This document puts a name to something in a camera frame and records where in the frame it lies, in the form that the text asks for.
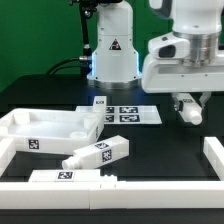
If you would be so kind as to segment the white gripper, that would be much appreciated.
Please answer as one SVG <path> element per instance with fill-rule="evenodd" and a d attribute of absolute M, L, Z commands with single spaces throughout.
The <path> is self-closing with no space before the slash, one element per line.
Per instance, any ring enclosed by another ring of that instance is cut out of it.
<path fill-rule="evenodd" d="M 224 91 L 224 55 L 218 54 L 202 67 L 188 67 L 180 60 L 158 60 L 148 55 L 143 63 L 142 88 L 146 93 L 173 93 L 176 111 L 183 110 L 183 102 L 175 92 L 203 92 L 199 101 L 204 108 L 211 92 Z"/>

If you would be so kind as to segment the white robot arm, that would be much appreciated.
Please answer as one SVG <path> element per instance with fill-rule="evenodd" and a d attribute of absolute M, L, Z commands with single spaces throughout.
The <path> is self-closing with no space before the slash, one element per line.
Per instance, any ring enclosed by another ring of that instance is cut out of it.
<path fill-rule="evenodd" d="M 98 46 L 90 50 L 88 81 L 106 88 L 140 82 L 147 93 L 224 91 L 224 50 L 219 48 L 224 0 L 148 0 L 159 17 L 173 21 L 172 31 L 148 42 L 142 65 L 133 48 L 133 11 L 125 0 L 70 0 L 80 16 L 98 14 Z"/>

